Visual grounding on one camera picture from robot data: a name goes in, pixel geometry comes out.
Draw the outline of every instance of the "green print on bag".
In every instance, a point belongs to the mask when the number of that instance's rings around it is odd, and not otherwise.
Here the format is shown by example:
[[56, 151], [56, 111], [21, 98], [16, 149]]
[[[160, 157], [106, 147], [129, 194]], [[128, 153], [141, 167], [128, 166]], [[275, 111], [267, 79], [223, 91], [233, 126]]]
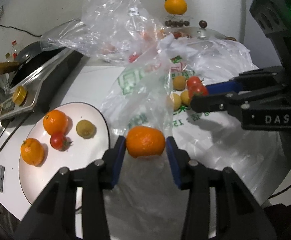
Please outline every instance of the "green print on bag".
[[[179, 113], [181, 113], [182, 111], [187, 112], [189, 117], [186, 119], [186, 121], [188, 123], [193, 124], [194, 122], [200, 120], [202, 118], [202, 116], [209, 116], [210, 112], [206, 112], [206, 113], [196, 113], [193, 112], [189, 107], [187, 106], [181, 106], [181, 108], [178, 111], [175, 111], [173, 113], [173, 115], [177, 115]], [[185, 121], [183, 119], [178, 119], [178, 120], [174, 120], [173, 121], [173, 127], [179, 127], [184, 125]]]
[[145, 114], [140, 114], [134, 118], [131, 118], [128, 123], [128, 128], [131, 129], [132, 127], [143, 125], [144, 123], [147, 123], [148, 119]]
[[185, 71], [182, 71], [182, 72], [173, 72], [171, 74], [172, 79], [174, 79], [177, 76], [184, 76], [185, 79], [189, 79], [191, 76], [194, 76], [194, 71], [193, 70], [191, 70], [191, 71], [185, 70]]
[[122, 94], [131, 94], [135, 85], [144, 77], [144, 73], [141, 70], [128, 70], [124, 71], [118, 77], [118, 84], [122, 90]]

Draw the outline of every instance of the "white plastic bag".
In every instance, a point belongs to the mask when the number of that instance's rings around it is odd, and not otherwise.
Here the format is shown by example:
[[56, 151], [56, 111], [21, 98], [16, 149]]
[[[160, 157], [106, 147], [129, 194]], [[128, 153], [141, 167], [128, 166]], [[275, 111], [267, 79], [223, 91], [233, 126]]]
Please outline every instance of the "white plastic bag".
[[113, 143], [138, 125], [171, 135], [171, 66], [169, 58], [152, 47], [120, 74], [100, 108], [110, 126]]
[[[249, 50], [239, 42], [213, 39], [190, 46], [199, 53], [187, 67], [205, 85], [225, 82], [241, 72], [257, 69]], [[226, 112], [199, 114], [181, 108], [174, 113], [173, 135], [180, 148], [207, 167], [218, 170], [232, 167], [252, 193], [269, 164], [278, 155], [284, 155], [278, 132], [244, 131], [241, 123]]]
[[81, 20], [44, 34], [42, 48], [68, 47], [108, 62], [133, 62], [163, 38], [163, 25], [139, 0], [84, 0]]
[[[174, 57], [175, 53], [181, 52], [178, 50], [173, 52], [175, 41], [166, 39], [161, 43], [161, 48], [164, 47], [162, 44], [167, 44], [166, 49], [162, 49], [162, 52], [171, 53], [169, 57]], [[242, 71], [255, 69], [248, 50], [239, 43], [196, 41], [190, 46], [198, 53], [193, 53], [187, 59], [188, 67], [191, 66], [207, 83], [227, 81]], [[148, 51], [149, 57], [142, 55], [126, 70], [132, 71], [135, 68], [138, 73], [138, 69], [144, 69], [141, 63], [146, 62], [147, 58], [151, 62], [150, 55], [155, 55], [156, 52], [157, 49], [153, 48]], [[192, 75], [193, 70], [181, 74]], [[114, 89], [102, 105], [102, 112], [110, 121], [111, 131], [115, 136], [124, 134], [129, 128], [127, 128], [127, 123], [130, 115], [139, 113], [139, 105], [141, 109], [143, 109], [143, 105], [146, 105], [147, 97], [151, 93], [143, 93], [143, 91], [151, 91], [151, 88], [150, 90], [140, 88], [141, 84], [143, 84], [142, 86], [155, 86], [152, 77], [151, 75], [145, 76], [143, 78], [145, 80], [139, 85], [135, 85], [134, 82], [128, 83], [134, 86], [135, 91], [141, 93], [141, 100], [135, 98], [136, 93], [123, 95], [118, 82], [114, 85]], [[166, 90], [161, 90], [161, 92], [160, 94], [164, 95]], [[119, 105], [119, 109], [113, 108], [114, 105]], [[162, 124], [164, 118], [160, 113], [162, 112], [159, 111], [158, 116], [161, 118], [158, 120]], [[199, 160], [210, 168], [219, 170], [226, 166], [234, 168], [252, 193], [258, 189], [268, 175], [270, 164], [279, 163], [285, 159], [282, 157], [283, 151], [277, 132], [243, 131], [239, 121], [226, 112], [199, 114], [182, 107], [181, 110], [174, 113], [173, 118], [172, 133], [181, 149], [185, 149], [191, 158]], [[157, 125], [157, 127], [170, 133], [170, 127], [165, 129], [168, 127], [166, 125]], [[104, 195], [112, 239], [180, 239], [188, 191], [180, 191], [174, 185], [165, 152], [154, 158], [137, 159], [126, 154], [118, 185], [111, 192], [105, 191]], [[215, 224], [211, 223], [210, 232], [213, 232], [214, 229]]]

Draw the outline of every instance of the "stove knob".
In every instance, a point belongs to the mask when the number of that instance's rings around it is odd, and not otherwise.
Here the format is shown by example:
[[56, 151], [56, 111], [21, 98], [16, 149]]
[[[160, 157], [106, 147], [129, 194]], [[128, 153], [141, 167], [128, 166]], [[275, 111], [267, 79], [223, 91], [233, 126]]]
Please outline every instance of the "stove knob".
[[27, 90], [23, 86], [18, 86], [12, 95], [12, 102], [20, 106], [26, 99]]

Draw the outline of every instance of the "gas stove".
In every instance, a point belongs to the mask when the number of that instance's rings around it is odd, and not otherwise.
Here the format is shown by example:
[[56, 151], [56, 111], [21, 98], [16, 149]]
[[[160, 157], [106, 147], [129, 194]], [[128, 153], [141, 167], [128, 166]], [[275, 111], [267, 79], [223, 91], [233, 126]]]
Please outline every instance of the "gas stove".
[[68, 48], [42, 52], [39, 42], [23, 49], [16, 60], [24, 64], [12, 75], [13, 87], [0, 102], [0, 137], [15, 117], [47, 113], [55, 93], [82, 56]]

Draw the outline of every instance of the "red tomato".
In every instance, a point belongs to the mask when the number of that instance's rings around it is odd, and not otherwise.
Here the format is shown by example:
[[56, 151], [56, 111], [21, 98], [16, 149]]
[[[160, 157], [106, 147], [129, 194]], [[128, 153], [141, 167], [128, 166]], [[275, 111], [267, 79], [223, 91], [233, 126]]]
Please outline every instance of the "red tomato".
[[61, 132], [54, 133], [50, 138], [50, 145], [58, 151], [67, 150], [71, 143]]
[[189, 89], [193, 86], [200, 85], [200, 84], [202, 84], [202, 81], [200, 80], [200, 78], [196, 76], [190, 77], [187, 81], [187, 86]]
[[196, 85], [192, 86], [189, 89], [189, 98], [192, 99], [193, 95], [200, 95], [200, 96], [206, 96], [209, 92], [207, 91], [207, 88], [204, 85]]
[[140, 55], [138, 54], [133, 54], [129, 57], [129, 63], [134, 62]]

